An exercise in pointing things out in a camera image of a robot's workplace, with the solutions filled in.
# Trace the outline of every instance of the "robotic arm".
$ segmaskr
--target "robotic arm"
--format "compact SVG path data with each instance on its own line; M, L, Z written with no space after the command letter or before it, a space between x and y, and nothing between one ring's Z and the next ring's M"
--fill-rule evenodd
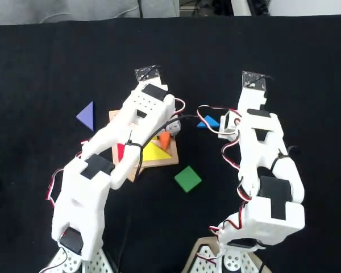
M125 146L123 159L116 167L99 154L129 139L145 144L175 112L174 96L168 94L168 87L161 83L154 68L146 68L145 77L138 78L137 87L114 119L83 145L80 158L75 157L64 167L52 238L82 260L91 260L102 247L103 210L109 189L121 187L139 160L140 148Z
M237 190L244 200L239 212L216 228L222 251L263 249L305 226L304 188L284 145L280 122L276 114L260 110L266 103L265 91L265 75L243 72L241 121L235 122L239 117L232 111L221 117L221 132L238 132L219 137L239 141L242 160ZM258 167L271 170L274 177L258 177Z

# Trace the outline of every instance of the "blue piece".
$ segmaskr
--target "blue piece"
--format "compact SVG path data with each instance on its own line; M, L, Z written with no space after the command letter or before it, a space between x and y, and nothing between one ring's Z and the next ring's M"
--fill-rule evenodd
M216 120L214 120L212 117L210 117L209 115L207 115L205 117L205 121L207 121L207 123L211 126L211 128L219 128L220 127L220 123L218 123ZM198 125L198 128L206 128L206 125L201 121Z
M82 122L84 125L86 125L89 129L91 129L91 131L94 131L93 128L93 101L90 102L88 104L88 106L86 106L84 108L84 110L82 110L77 116L76 118Z

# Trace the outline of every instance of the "white wall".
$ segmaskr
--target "white wall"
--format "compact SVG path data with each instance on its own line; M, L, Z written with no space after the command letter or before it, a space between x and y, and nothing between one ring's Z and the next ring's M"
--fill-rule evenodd
M341 0L271 0L273 16L341 14Z

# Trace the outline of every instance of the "purple triangle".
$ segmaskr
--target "purple triangle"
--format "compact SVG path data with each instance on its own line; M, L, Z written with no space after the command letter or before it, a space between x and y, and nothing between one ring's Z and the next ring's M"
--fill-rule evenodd
M84 108L84 110L82 110L77 116L76 118L82 122L84 125L86 125L89 129L91 129L91 131L93 132L93 101L90 102L88 104L88 106L86 106Z

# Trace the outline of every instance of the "black tabletop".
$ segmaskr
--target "black tabletop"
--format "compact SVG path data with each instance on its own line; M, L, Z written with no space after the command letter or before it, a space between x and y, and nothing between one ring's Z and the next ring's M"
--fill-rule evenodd
M53 257L49 178L93 135L76 114L94 101L96 127L104 127L136 86L134 69L152 64L187 113L200 104L237 107L243 70L274 78L267 109L300 150L292 157L306 227L259 255L273 272L341 270L341 16L331 16L0 27L0 272L37 272ZM109 193L103 248L118 259L130 213L125 273L180 272L208 225L240 204L224 141L196 124L182 122L178 165L147 169ZM229 155L240 160L237 147ZM202 178L189 193L174 180L186 166Z

